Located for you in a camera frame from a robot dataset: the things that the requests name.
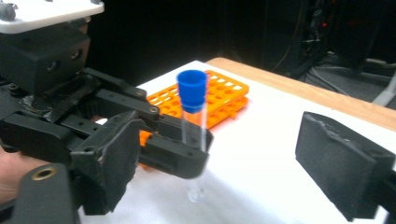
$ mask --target test tube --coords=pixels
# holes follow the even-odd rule
[[[182,107],[182,141],[189,147],[206,151],[206,73],[187,70],[177,76],[178,93]],[[204,198],[200,176],[188,180],[188,197],[197,203]]]

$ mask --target blue test tube cap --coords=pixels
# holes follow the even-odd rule
[[[183,110],[193,114],[202,110],[206,96],[207,74],[186,70],[177,76],[178,95]]]

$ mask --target white table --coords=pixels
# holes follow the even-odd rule
[[[82,223],[348,223],[295,160],[304,111],[336,119],[396,152],[394,131],[206,63],[186,64],[140,88],[151,95],[175,84],[187,69],[211,69],[250,87],[248,105],[237,118],[211,129],[215,139],[202,177],[204,200],[188,200],[187,180],[138,168],[114,213],[86,217],[79,211]],[[354,223],[383,223],[385,216],[380,208],[376,219]]]

